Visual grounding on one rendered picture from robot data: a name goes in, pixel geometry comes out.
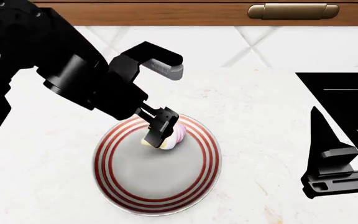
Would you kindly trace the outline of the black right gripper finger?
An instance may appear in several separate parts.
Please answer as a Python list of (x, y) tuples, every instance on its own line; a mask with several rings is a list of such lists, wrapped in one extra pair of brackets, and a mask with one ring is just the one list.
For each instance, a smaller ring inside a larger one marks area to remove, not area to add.
[(356, 147), (341, 142), (317, 108), (312, 108), (310, 119), (310, 151), (304, 176), (354, 171), (350, 162), (358, 156)]

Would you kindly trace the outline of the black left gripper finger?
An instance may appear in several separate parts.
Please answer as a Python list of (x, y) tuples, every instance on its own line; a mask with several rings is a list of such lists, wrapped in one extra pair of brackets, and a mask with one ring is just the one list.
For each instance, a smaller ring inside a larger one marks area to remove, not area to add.
[(150, 146), (154, 148), (159, 148), (164, 140), (168, 138), (168, 136), (162, 134), (160, 131), (153, 129), (151, 126), (148, 128), (148, 132), (143, 140), (148, 143)]
[(153, 130), (157, 132), (160, 139), (164, 140), (172, 135), (178, 119), (178, 113), (170, 108), (159, 108), (155, 110)]

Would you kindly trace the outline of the pink white yellow swirl dessert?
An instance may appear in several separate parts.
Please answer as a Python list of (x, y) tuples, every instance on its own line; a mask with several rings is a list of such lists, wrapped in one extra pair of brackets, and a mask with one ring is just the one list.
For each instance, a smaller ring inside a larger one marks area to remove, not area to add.
[(179, 142), (183, 140), (185, 134), (186, 134), (186, 126), (184, 124), (176, 124), (173, 127), (172, 135), (163, 141), (159, 149), (163, 149), (163, 150), (173, 149), (175, 145), (177, 145)]

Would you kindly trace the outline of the white plate with red rings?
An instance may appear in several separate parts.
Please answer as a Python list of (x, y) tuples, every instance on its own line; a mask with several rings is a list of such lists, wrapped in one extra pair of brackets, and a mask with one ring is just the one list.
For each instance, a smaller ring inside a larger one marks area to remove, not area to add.
[(93, 156), (93, 175), (110, 203), (143, 216), (174, 214), (192, 207), (219, 179), (222, 154), (199, 121), (180, 115), (186, 134), (173, 149), (142, 145), (148, 124), (132, 117), (113, 126)]

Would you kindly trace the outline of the brown wooden drawer front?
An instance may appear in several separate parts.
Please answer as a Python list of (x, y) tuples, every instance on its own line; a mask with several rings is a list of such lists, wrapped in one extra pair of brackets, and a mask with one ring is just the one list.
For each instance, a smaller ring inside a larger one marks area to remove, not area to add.
[[(74, 26), (358, 26), (358, 0), (30, 0)], [(312, 20), (255, 18), (265, 5), (337, 6)]]

